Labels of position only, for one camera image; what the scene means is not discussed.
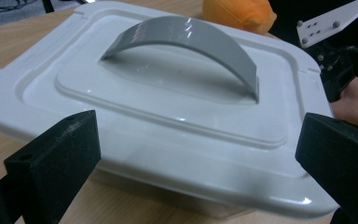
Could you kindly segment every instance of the white object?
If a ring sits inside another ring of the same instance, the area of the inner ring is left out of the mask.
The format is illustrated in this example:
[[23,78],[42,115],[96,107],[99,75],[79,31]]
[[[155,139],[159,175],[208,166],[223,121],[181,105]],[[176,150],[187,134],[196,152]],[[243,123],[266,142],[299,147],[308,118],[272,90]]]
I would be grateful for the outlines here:
[[100,60],[124,30],[169,15],[115,2],[77,8],[0,69],[0,131],[29,141],[95,109],[98,169],[287,216],[334,211],[334,200],[295,160],[305,113],[332,116],[318,64],[280,40],[214,24],[255,62],[256,103],[224,67],[194,51],[147,46]]
[[342,31],[358,18],[358,0],[297,25],[302,48],[308,48]]

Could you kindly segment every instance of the gray handle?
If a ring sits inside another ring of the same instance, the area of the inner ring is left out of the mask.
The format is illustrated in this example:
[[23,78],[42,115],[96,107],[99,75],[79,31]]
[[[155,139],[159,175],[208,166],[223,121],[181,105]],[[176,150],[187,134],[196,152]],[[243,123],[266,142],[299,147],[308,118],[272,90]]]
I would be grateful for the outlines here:
[[254,62],[231,37],[204,21],[168,16],[140,22],[121,33],[102,59],[142,45],[174,45],[201,53],[234,74],[258,102]]

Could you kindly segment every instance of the orange plush toy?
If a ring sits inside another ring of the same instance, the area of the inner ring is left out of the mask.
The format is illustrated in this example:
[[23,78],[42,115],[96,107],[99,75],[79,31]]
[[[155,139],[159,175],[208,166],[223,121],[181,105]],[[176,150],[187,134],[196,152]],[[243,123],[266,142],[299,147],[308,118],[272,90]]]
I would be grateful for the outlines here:
[[269,0],[204,0],[202,12],[206,21],[264,35],[275,22]]

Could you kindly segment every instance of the gray floor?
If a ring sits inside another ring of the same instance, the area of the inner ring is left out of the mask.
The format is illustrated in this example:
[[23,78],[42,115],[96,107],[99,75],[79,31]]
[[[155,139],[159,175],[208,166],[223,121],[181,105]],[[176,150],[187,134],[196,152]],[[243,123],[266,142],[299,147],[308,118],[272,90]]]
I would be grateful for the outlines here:
[[[51,4],[55,11],[80,6],[75,0],[51,0]],[[42,0],[0,0],[0,25],[45,13]]]

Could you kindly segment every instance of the curved handle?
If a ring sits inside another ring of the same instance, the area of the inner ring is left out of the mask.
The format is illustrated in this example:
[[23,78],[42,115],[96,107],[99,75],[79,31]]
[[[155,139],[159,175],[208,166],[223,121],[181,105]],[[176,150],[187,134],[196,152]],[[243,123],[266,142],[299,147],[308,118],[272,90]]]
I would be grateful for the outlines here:
[[124,49],[152,44],[191,49],[215,60],[234,74],[258,102],[254,62],[237,42],[204,21],[178,16],[143,21],[121,33],[102,59]]

